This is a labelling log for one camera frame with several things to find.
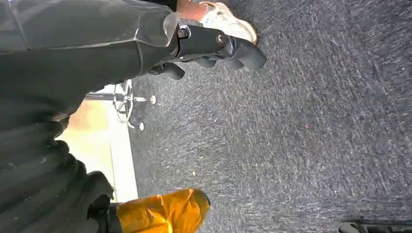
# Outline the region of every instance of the gray carpet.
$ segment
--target gray carpet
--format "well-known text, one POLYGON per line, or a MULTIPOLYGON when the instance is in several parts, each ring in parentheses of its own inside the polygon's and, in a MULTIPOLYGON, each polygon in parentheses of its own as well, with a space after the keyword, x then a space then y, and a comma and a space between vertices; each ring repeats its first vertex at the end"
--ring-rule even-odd
POLYGON ((207 192, 201 233, 337 232, 412 219, 412 2, 229 0, 264 69, 135 80, 140 197, 207 192))

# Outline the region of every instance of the metal bolt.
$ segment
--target metal bolt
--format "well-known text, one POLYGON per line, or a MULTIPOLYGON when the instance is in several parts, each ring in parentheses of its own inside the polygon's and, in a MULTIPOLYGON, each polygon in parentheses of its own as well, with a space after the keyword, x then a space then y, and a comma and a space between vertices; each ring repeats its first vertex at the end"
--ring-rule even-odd
POLYGON ((216 42, 218 42, 220 46, 225 46, 227 43, 227 36, 224 33, 219 33, 216 37, 216 42))
POLYGON ((186 31, 186 29, 180 29, 177 31, 177 37, 183 39, 183 38, 187 38, 189 36, 188 31, 186 31))

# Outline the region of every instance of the orange object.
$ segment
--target orange object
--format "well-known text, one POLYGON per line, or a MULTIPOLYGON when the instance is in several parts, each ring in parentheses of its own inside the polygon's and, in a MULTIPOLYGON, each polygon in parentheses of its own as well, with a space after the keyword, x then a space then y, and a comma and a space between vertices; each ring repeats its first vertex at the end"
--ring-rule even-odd
POLYGON ((209 207, 203 191, 184 189, 122 203, 116 214, 123 233, 195 233, 209 207))

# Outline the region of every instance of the black pants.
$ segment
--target black pants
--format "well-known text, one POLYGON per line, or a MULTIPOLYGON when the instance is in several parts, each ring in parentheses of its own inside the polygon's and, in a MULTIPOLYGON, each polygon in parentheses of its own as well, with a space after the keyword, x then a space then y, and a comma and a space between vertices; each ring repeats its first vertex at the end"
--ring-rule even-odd
POLYGON ((161 5, 168 6, 172 11, 176 11, 177 0, 146 0, 149 2, 154 2, 161 5))

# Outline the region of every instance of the foot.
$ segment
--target foot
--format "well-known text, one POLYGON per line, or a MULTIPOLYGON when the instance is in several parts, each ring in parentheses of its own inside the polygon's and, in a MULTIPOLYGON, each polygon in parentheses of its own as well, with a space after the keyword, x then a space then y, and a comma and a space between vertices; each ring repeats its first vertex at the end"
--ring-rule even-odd
POLYGON ((205 28, 218 29, 227 35, 239 37, 256 44, 258 36, 252 25, 236 18, 225 4, 209 1, 203 1, 199 4, 205 4, 209 8, 200 21, 205 28))

